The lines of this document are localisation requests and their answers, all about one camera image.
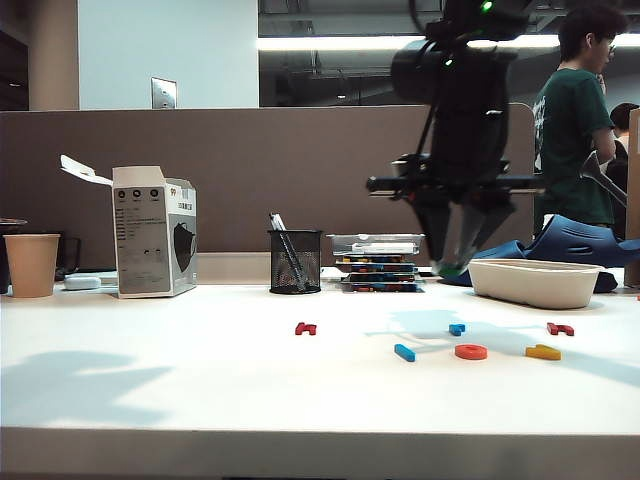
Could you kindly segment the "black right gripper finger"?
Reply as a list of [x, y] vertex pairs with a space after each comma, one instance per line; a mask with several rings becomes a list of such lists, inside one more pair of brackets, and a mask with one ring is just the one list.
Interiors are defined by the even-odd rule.
[[457, 269], [467, 269], [472, 257], [515, 211], [510, 199], [468, 202], [463, 205], [462, 230], [457, 246]]
[[426, 235], [427, 250], [434, 271], [445, 271], [450, 264], [444, 260], [450, 206], [446, 197], [411, 197], [410, 204]]

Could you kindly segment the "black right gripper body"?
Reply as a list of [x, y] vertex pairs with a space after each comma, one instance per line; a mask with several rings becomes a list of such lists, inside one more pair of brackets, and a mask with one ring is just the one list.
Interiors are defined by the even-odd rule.
[[429, 106], [416, 151], [395, 160], [391, 176], [368, 178], [369, 194], [409, 203], [411, 197], [446, 197], [464, 205], [543, 193], [541, 176], [509, 172], [503, 157], [509, 120], [508, 104], [462, 111]]

